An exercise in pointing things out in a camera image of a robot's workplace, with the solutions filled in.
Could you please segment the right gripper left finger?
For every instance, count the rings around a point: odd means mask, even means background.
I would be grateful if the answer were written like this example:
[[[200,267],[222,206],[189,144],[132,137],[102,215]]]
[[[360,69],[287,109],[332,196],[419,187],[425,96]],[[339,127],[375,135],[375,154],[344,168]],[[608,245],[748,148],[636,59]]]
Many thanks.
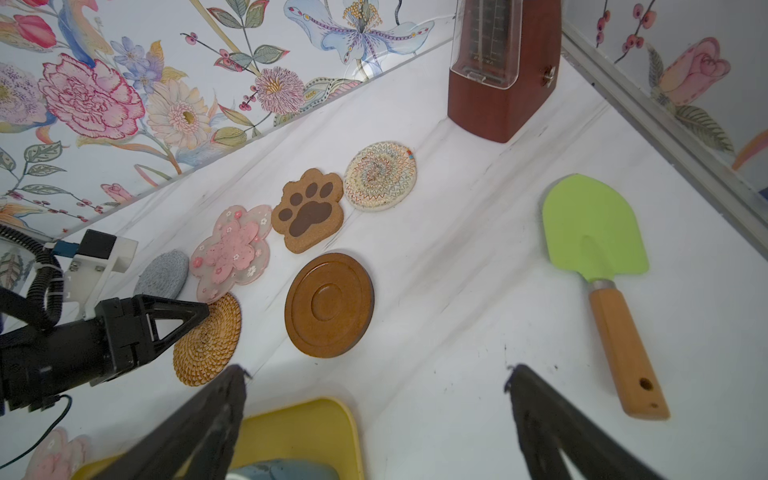
[[[223,479],[244,418],[246,380],[226,367],[97,479]]]

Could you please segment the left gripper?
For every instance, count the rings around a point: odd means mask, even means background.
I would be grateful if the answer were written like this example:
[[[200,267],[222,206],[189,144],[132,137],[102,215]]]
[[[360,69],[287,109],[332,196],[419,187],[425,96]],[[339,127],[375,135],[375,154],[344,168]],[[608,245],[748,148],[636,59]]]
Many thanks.
[[[96,317],[41,333],[23,327],[1,336],[3,408],[42,410],[77,386],[98,385],[147,365],[210,315],[201,302],[151,295],[108,299]]]

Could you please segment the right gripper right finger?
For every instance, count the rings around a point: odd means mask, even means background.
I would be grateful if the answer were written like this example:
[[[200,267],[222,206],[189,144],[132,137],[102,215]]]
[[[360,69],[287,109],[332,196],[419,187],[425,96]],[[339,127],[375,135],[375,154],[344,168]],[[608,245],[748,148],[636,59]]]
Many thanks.
[[[525,364],[505,383],[518,443],[532,479],[569,479],[570,461],[586,479],[660,476],[595,425]]]

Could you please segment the grey woven coaster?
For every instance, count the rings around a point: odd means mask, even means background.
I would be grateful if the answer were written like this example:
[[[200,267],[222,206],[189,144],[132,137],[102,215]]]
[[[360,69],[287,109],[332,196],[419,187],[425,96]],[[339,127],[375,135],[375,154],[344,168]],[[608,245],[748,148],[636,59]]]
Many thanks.
[[[133,295],[176,299],[188,278],[189,259],[180,250],[157,256],[139,275]]]

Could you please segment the rattan woven coaster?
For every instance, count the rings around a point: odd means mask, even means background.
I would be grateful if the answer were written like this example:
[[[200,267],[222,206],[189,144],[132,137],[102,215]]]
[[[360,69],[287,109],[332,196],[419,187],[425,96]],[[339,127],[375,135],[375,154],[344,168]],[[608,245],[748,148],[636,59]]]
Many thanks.
[[[209,305],[210,315],[173,348],[173,367],[185,385],[198,387],[213,380],[228,365],[242,328],[238,300],[227,293]]]

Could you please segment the teal blue mug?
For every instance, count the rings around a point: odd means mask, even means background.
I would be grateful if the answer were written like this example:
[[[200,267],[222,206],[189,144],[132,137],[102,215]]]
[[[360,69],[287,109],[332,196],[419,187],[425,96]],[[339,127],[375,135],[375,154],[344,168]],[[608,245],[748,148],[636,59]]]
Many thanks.
[[[256,462],[228,472],[226,480],[339,480],[330,465],[300,459]]]

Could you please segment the pink flower coaster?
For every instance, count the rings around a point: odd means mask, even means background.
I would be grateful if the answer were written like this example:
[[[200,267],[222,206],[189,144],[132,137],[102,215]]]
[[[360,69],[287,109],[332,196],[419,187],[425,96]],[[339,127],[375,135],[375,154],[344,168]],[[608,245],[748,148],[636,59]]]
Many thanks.
[[[27,465],[24,480],[69,480],[91,457],[91,438],[70,438],[64,428],[57,427],[35,448]]]
[[[255,282],[267,268],[272,208],[234,205],[216,220],[212,234],[190,255],[189,273],[199,279],[198,302],[211,304],[236,285]]]

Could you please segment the brown wooden round coaster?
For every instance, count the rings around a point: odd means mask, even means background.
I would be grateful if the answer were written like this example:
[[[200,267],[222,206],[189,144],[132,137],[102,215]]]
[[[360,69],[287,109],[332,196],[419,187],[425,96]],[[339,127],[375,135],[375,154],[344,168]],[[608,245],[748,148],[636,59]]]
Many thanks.
[[[349,255],[323,254],[306,264],[291,284],[284,309],[286,331],[302,353],[338,357],[362,339],[374,305],[367,270]]]

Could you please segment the brown paw coaster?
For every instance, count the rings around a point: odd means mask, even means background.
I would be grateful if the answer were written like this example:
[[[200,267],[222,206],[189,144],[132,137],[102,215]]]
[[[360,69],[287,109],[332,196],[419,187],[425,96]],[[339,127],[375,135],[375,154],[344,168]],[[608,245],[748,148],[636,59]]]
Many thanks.
[[[289,251],[303,253],[341,228],[343,196],[338,174],[309,169],[283,187],[281,201],[272,212],[272,228],[284,237]]]

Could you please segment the colourful embroidered coaster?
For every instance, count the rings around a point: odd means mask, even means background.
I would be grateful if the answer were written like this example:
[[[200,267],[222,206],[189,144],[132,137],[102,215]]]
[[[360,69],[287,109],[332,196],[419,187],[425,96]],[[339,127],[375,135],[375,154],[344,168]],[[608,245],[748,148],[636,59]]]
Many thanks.
[[[343,188],[357,210],[377,212],[404,200],[417,181],[417,162],[407,146],[383,141],[360,150],[348,165]]]

